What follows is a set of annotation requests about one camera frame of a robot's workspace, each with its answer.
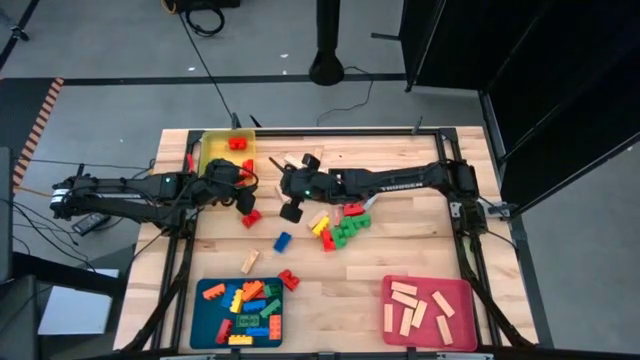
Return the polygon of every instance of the gray floor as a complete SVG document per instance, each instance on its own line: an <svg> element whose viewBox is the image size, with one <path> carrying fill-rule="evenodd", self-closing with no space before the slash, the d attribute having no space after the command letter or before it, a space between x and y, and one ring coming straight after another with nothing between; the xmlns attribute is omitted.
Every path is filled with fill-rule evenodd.
<svg viewBox="0 0 640 360"><path fill-rule="evenodd" d="M19 18L14 2L0 0L0 6L17 9ZM402 72L399 44L369 37L370 32L396 33L401 6L400 0L343 1L342 62L370 72ZM306 72L314 54L314 1L245 0L239 9L225 14L227 27L221 36L196 37L214 74ZM0 76L204 75L179 19L164 13L156 0L115 0L109 5L98 0L41 0L27 30L33 40L18 44ZM322 112L362 101L367 86L365 82L330 88L308 83L227 84L221 90L245 124L253 114L264 126L314 126ZM406 94L403 89L403 82L377 82L368 105L334 113L322 125L413 125L420 116L425 125L483 125L474 92L420 89ZM155 155L163 128L228 124L211 85L64 87L35 157L145 166ZM634 306L640 282L637 276L634 279L633 261L640 250L634 241L640 233L640 193L633 177L639 162L636 151L626 152L525 215L558 347L640 352L636 341L640 319ZM89 170L98 176L135 172ZM23 185L46 192L74 173L73 166L32 163ZM49 214L46 198L20 193L16 200ZM124 221L80 239L79 250L92 260L100 258L101 266L124 268L137 229ZM36 255L79 264L32 230L16 227L15 232ZM68 359L96 349L107 351L112 336L113 331L106 337L62 343L47 339L45 344L54 359Z"/></svg>

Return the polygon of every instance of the black metal frame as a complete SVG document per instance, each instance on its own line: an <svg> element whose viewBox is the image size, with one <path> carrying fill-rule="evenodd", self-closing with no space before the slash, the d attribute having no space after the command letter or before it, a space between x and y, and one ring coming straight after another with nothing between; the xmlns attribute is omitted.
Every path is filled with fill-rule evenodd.
<svg viewBox="0 0 640 360"><path fill-rule="evenodd" d="M451 143L451 148L453 151L452 155L454 157L454 160L462 160L462 155L461 155L460 147L458 144L457 132L455 128L432 128L432 129L420 128L418 129L417 132L414 131L414 129L412 128L373 128L373 129L347 129L347 128L345 129L340 129L340 128L265 129L265 128L260 128L260 129L256 129L255 131L256 131L256 136L258 137L428 135L428 136L433 136L435 138L436 150L438 152L438 157L440 160L447 159L447 154L444 147L445 140ZM195 145L199 142L203 133L204 133L204 130L189 131L189 134L187 136L187 146L185 149L186 150L185 158L186 158L186 154L191 154L193 152ZM185 162L183 165L183 169L186 169L186 167L187 167L187 164ZM479 286L481 289L484 290L484 294L486 295L480 296L480 298L482 302L485 304L485 310L486 310L486 316L487 316L489 329L490 329L491 341L492 341L492 344L494 345L500 345L501 338L500 338L500 331L498 329L497 323L501 321L504 324L504 322L507 320L504 317L504 315L500 312L497 305L493 303L493 301L491 300L489 279L486 272L486 266L485 266L484 257L482 254L480 240L477 236L470 237L470 249L473 252L473 256L476 263L475 265L478 272L476 275L473 272L473 270L470 268L470 264L467 260L467 253L464 246L463 236L456 231L456 221L459 221L459 220L451 217L451 224L452 224L452 229L454 234L454 243L455 243L456 254L457 254L458 262L460 266L461 277L472 282L472 285ZM175 309L174 322L172 326L171 343L170 343L169 349L166 349L174 354L178 353L178 348L180 343L182 320L184 317L184 310L185 310L184 301L186 299L186 291L188 288L190 264L193 258L193 247L195 242L194 234L195 234L196 222L197 222L197 219L194 219L192 226L190 226L193 233L188 234L185 239L186 246L185 246L184 255L182 259L183 262L179 271L179 275L181 279L174 280L174 283L176 281L180 281L181 283L178 284L179 290L177 292L178 298L177 298L177 304L176 304L177 306ZM177 237L171 238L166 261L165 261L165 266L163 270L164 273L163 273L162 283L160 288L160 294L161 294L160 299L165 302L167 299L163 295L167 295L167 293L169 292L170 286L176 285L171 282L171 275L173 274L175 257L177 253L177 242L178 242ZM491 310L493 310L494 314L496 311L498 312L497 318L495 318L492 315ZM475 318L476 318L475 326L476 326L476 334L478 336L478 343L482 344L483 342L482 342L481 334L479 331L480 329L478 328L477 314L475 314ZM160 342L162 338L163 326L164 326L164 322L160 320L157 323L157 327L153 335L153 339L151 343L152 351L162 351L162 349L160 349ZM416 353L415 348L408 348L407 354L404 354L404 355L402 355L402 353L394 353L393 355L390 353L366 353L366 354L363 354L363 356L368 358L375 358L378 356L383 356L385 358L389 358L389 357L412 358L417 355L425 356L425 355L432 355L432 354L434 353ZM294 355L294 354L277 354L278 357L286 357L290 355Z"/></svg>

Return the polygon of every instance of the wooden tabletop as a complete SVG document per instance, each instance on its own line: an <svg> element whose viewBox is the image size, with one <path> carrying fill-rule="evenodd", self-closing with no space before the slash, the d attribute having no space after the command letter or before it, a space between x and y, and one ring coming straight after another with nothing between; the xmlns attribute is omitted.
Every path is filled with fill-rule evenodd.
<svg viewBox="0 0 640 360"><path fill-rule="evenodd" d="M182 169L188 131L163 131L156 173ZM458 127L457 131L462 157L476 168L482 196L499 200L483 129ZM250 277L277 276L288 268L301 282L295 292L286 292L282 346L244 349L246 352L406 351L404 347L382 341L379 297L382 277L394 274L460 278L447 202L435 190L381 194L369 211L371 228L361 230L345 248L330 253L322 250L322 241L313 236L306 223L321 209L331 213L332 206L305 202L301 206L304 215L300 224L281 219L278 214L282 202L275 190L280 173L268 157L282 159L290 153L302 158L304 153L320 149L323 168L359 167L381 171L421 166L438 160L435 141L430 136L258 138L256 170L260 186L256 191L255 208L262 213L263 219L247 230L234 207L208 207L200 214L182 326L181 353L197 352L189 346L196 283L202 278L245 277L240 268L250 248L260 251ZM506 223L497 219L490 219L488 223L491 231L510 238ZM293 240L284 254L278 254L272 247L282 231L292 234ZM143 225L137 250L157 234L153 225ZM482 235L481 241L495 302L525 338L537 341L513 248L489 234ZM134 262L114 349L131 341L156 306L167 245L168 239L158 239ZM179 247L175 271L183 248ZM170 343L174 306L175 301L165 317L163 346ZM490 344L484 307L477 298L476 309L483 343Z"/></svg>

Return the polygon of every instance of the table frame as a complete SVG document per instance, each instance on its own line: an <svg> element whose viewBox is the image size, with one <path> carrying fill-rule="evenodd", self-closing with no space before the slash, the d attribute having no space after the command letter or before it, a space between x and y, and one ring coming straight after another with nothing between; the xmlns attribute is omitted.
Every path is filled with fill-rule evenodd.
<svg viewBox="0 0 640 360"><path fill-rule="evenodd" d="M185 149L185 159L187 154L192 154L195 145L199 142L204 130L191 130L187 136L187 145ZM257 137L281 137L281 136L433 136L436 143L436 150L440 161L447 160L447 153L445 149L445 141L450 144L453 159L456 161L463 161L460 146L458 144L458 136L455 128L371 128L371 129L356 129L356 128L332 128L332 129L256 129ZM187 171L187 162L183 163L183 171ZM452 200L447 198L449 206L451 206ZM173 301L173 297L177 295L175 317L173 326L171 329L171 343L170 352L177 353L178 346L181 337L182 320L184 318L185 301L187 295L187 286L189 279L189 272L191 267L191 260L193 257L193 248L195 242L195 229L197 225L197 214L186 219L186 211L181 213L182 222L185 224L184 230L181 234L174 234L170 236L169 247L166 255L165 266L163 269L163 276L160 288L160 299L158 306L153 311L149 320L138 333L138 336L134 340L123 348L123 351L127 350L141 350L148 339L148 334L153 331L151 340L151 352L163 352L165 349L160 349L160 342L162 338L164 315ZM487 270L484 262L484 256L482 254L482 247L480 239L477 235L469 236L470 250L473 253L477 274L472 270L471 265L467 258L465 249L464 236L462 236L461 219L459 216L454 216L453 212L449 213L451 219L451 226L454 234L454 242L456 255L458 258L458 265L460 268L461 277L471 284L476 295L482 301L488 326L491 341L493 346L501 346L500 330L505 333L505 336L516 347L530 347L532 344L526 339L520 336L515 327L509 322L506 316L502 313L500 308L495 304L491 297L491 289L489 286ZM180 238L184 237L186 246L182 257L182 263L173 281L171 276L173 274L175 259L177 255L178 242ZM477 312L474 311L476 336L478 337L478 343L482 344L481 333L479 331L479 324L477 318ZM365 356L375 357L381 353L369 353ZM407 356L415 356L416 349L408 348ZM287 357L288 354L278 354L278 356Z"/></svg>

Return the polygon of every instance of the wire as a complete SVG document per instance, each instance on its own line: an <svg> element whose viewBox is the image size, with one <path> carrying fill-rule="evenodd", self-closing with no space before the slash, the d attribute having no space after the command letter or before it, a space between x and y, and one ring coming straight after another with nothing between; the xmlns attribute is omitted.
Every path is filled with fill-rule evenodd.
<svg viewBox="0 0 640 360"><path fill-rule="evenodd" d="M369 83L369 89L367 90L367 98L366 98L363 102L358 103L358 104L355 104L355 105L353 105L353 106L351 106L351 107L348 107L348 108L336 108L336 109L331 109L331 110L329 110L329 111L325 111L325 112L323 112L322 114L320 114L320 116L318 116L318 117L316 118L316 121L315 121L316 126L320 126L320 119L322 119L323 117L325 117L325 116L327 116L327 115L331 114L331 113L332 113L332 112L334 112L334 111L350 111L350 110L353 110L353 109L359 108L359 107L361 107L361 106L365 106L365 105L367 105L367 104L369 103L369 98L371 97L371 88L373 87L373 76L371 76L371 74L370 74L370 73L368 73L368 72L366 72L366 71L364 71L364 70L360 69L360 68L359 68L359 67L357 67L357 66L347 66L347 67L345 67L345 68L344 68L344 70L347 70L347 69L354 69L354 70L358 70L358 71L360 71L361 73L366 74L366 75L369 77L369 79L371 80L371 82Z"/></svg>
<svg viewBox="0 0 640 360"><path fill-rule="evenodd" d="M9 319L7 320L7 322L2 326L2 328L0 329L0 334L2 334L9 325L11 325L11 323L13 322L13 320L15 320L15 318L22 312L22 310L31 302L31 300L33 300L35 297L37 297L38 295L40 295L41 293L51 289L53 287L53 285L49 285L46 288L36 292L35 294L29 296L29 298L27 300L24 301L24 303L20 306L20 308L18 308L18 310L16 310L16 312L14 312Z"/></svg>
<svg viewBox="0 0 640 360"><path fill-rule="evenodd" d="M139 166L120 166L120 165L108 165L108 164L87 164L87 163L76 163L76 162L70 162L70 161L57 161L57 160L44 160L44 159L29 159L28 157L24 157L24 156L16 156L15 157L16 160L27 160L30 162L41 162L41 163L48 163L48 164L60 164L60 165L84 165L87 167L105 167L105 168L112 168L112 169L126 169L126 170L144 170L145 168L143 167L139 167Z"/></svg>
<svg viewBox="0 0 640 360"><path fill-rule="evenodd" d="M26 242L24 242L24 241L22 241L22 240L18 239L17 237L15 237L15 235L13 235L13 240L16 240L16 241L18 241L18 242L22 243L22 245L24 245L24 247L25 247L25 248L27 248L27 254L28 254L28 255L31 255L31 249L29 249L29 245L27 245L27 243L26 243Z"/></svg>
<svg viewBox="0 0 640 360"><path fill-rule="evenodd" d="M207 72L207 75L209 76L209 80L211 80L213 85L216 87L216 90L218 91L218 95L220 95L220 100L222 100L222 104L224 105L224 108L227 110L227 113L229 114L229 118L231 118L231 123L234 124L235 120L233 118L233 114L231 114L231 110L229 110L229 106L227 105L227 101L224 99L224 96L222 95L222 91L220 91L220 87L218 86L218 83L216 82L216 79L213 77L213 75L211 75L211 72L209 71L209 68L207 67L207 64L202 59L202 55L200 55L200 50L198 50L198 47L196 46L196 43L193 42L193 38L191 37L191 33L189 32L189 29L187 29L187 24L185 24L184 19L182 18L182 15L178 14L178 17L180 17L180 22L182 23L182 27L184 28L184 31L187 33L187 36L189 37L189 41L191 42L191 46L193 47L193 50L196 51L196 54L198 55L198 59L200 59L200 63L202 64L202 67L204 67L204 70Z"/></svg>
<svg viewBox="0 0 640 360"><path fill-rule="evenodd" d="M88 268L90 268L91 270L93 270L93 272L96 272L96 269L95 269L95 268L94 268L94 267L93 267L93 266L92 266L88 261L86 261L86 260L84 260L84 259L81 259L81 258L79 258L79 257L76 257L76 256L74 256L74 255L69 254L68 252L66 252L66 251L62 250L62 249L61 249L58 245L56 245L53 241L51 241L51 239L49 239L45 234L43 234L43 233L42 233L42 231L40 231L40 230L37 228L37 226L35 226L35 224L31 221L31 218L29 218L29 216L27 216L27 214L26 214L22 209L20 209L19 207L14 206L14 204L16 204L16 205L17 205L17 203L15 203L15 202L13 202L13 203L12 203L11 201L6 200L6 199L0 199L0 200L2 200L2 201L4 201L4 202L6 202L9 206L13 206L13 207L14 207L14 209L18 209L18 211L20 212L20 214L22 214L22 216L24 216L24 218L25 218L25 219L27 219L27 221L28 221L31 225L33 225L33 229L34 229L38 234L40 234L40 236L42 236L42 238L43 238L43 239L45 239L45 241L46 241L46 242L48 242L49 244L51 244L51 246L55 247L58 251L60 251L61 253L63 253L63 254L65 254L65 255L67 255L68 257L70 257L70 258L72 258L72 259L75 259L75 260L78 260L78 261L80 261L80 262L85 263L85 264L87 265L87 267L88 267Z"/></svg>
<svg viewBox="0 0 640 360"><path fill-rule="evenodd" d="M504 237L504 236L502 236L502 235L496 234L496 233L494 233L493 231L489 231L489 230L487 230L487 234L491 234L491 235L493 235L493 236L497 237L498 239L500 239L500 240L502 240L502 241L508 242L508 243L509 243L509 245L513 246L513 250L515 250L516 252L518 252L518 246L517 246L513 241L511 241L511 240L507 239L506 237Z"/></svg>

